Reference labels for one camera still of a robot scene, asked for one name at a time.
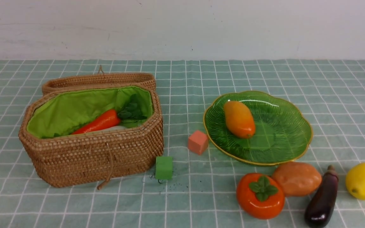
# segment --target potato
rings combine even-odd
[[[278,182],[285,196],[307,196],[322,182],[315,167],[303,162],[288,162],[280,165],[271,176]]]

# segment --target white wall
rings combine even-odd
[[[365,0],[0,0],[0,59],[365,59]]]

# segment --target orange foam cube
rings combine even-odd
[[[198,155],[202,155],[208,145],[208,137],[202,131],[197,130],[188,138],[188,149]]]

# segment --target tomato stem leaves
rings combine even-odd
[[[260,201],[266,201],[269,196],[273,196],[278,193],[278,188],[270,184],[270,181],[266,176],[261,176],[258,181],[251,182],[249,188],[255,193],[256,198]]]

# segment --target green cube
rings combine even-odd
[[[159,156],[156,157],[156,179],[171,180],[173,177],[173,158]]]

